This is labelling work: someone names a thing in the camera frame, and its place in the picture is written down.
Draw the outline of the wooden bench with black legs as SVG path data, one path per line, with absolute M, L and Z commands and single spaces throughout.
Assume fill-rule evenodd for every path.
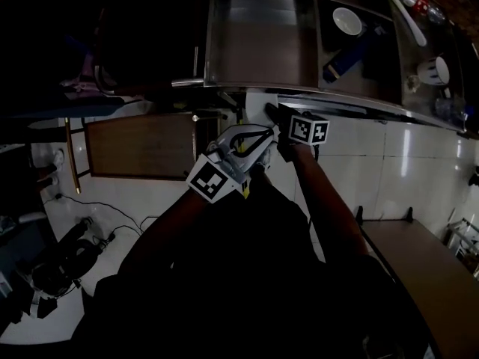
M 356 221 L 421 314 L 436 359 L 479 359 L 479 282 L 408 211 L 401 219 Z

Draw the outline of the person's dark clothed torso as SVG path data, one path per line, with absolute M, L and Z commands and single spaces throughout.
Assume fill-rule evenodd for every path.
M 327 262 L 309 211 L 256 171 L 209 204 L 173 263 L 102 279 L 72 337 L 90 358 L 421 359 L 427 336 L 369 254 Z

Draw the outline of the blue box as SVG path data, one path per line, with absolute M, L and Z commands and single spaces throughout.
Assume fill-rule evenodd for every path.
M 370 33 L 366 33 L 339 51 L 339 53 L 323 67 L 323 79 L 328 83 L 340 79 L 364 57 L 370 40 Z

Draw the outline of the person's right forearm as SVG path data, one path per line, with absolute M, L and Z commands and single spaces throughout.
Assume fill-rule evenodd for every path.
M 367 256 L 367 245 L 352 212 L 315 160 L 310 147 L 289 147 L 299 184 L 326 261 Z

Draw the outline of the grey blue garment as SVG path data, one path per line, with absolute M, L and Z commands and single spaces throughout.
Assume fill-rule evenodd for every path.
M 69 99 L 64 94 L 31 98 L 0 99 L 0 119 L 51 119 L 59 117 L 105 117 L 126 105 L 143 99 L 125 101 L 122 97 L 90 96 Z

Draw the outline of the person's left forearm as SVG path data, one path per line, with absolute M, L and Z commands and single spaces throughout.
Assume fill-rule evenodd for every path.
M 209 203 L 193 190 L 162 213 L 139 237 L 123 259 L 119 274 L 146 274 L 168 268 L 185 233 L 201 217 Z

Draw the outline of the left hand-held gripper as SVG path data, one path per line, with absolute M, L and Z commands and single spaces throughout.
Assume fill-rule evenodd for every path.
M 273 142 L 274 131 L 257 124 L 227 128 L 202 153 L 189 172 L 186 183 L 209 203 L 215 203 L 246 181 L 248 171 Z

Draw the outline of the wooden pole with brass tip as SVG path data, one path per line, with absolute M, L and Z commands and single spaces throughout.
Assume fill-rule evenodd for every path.
M 70 170 L 73 177 L 73 184 L 77 194 L 81 194 L 81 186 L 79 183 L 78 171 L 76 168 L 76 160 L 75 160 L 75 153 L 73 147 L 73 140 L 72 140 L 72 130 L 70 126 L 70 119 L 68 117 L 64 118 L 65 124 L 65 132 L 66 132 L 66 139 L 67 139 L 67 152 L 70 160 Z

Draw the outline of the white bowl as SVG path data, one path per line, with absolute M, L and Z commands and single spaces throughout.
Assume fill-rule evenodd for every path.
M 362 32 L 362 21 L 350 9 L 338 7 L 332 13 L 334 24 L 348 36 L 358 36 Z

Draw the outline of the white blue striped cup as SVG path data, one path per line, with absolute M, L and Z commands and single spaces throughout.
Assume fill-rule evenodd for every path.
M 445 86 L 450 81 L 448 65 L 440 56 L 420 63 L 416 72 L 419 80 L 426 85 Z

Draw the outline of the black wheeled equipment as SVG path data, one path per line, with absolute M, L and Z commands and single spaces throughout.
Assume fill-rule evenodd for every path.
M 58 307 L 58 300 L 80 287 L 81 278 L 96 264 L 106 247 L 93 242 L 93 219 L 81 219 L 67 234 L 43 249 L 32 261 L 17 261 L 5 278 L 7 291 L 0 317 L 18 324 L 23 316 L 44 319 Z

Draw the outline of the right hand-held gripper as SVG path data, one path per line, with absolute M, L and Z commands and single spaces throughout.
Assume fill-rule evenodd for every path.
M 278 151 L 285 160 L 293 159 L 294 146 L 306 146 L 314 150 L 314 158 L 318 159 L 320 145 L 327 141 L 330 121 L 326 118 L 313 115 L 279 104 L 278 107 L 267 102 L 264 107 L 266 116 L 279 129 Z

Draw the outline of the white ladle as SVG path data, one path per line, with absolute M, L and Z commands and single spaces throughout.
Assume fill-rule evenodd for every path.
M 410 31 L 412 32 L 413 37 L 415 38 L 416 43 L 420 47 L 425 47 L 427 45 L 427 39 L 424 36 L 421 29 L 418 27 L 414 19 L 409 15 L 406 8 L 400 2 L 400 0 L 391 0 L 397 7 L 397 9 L 403 15 L 403 18 L 406 20 L 407 25 L 409 26 Z

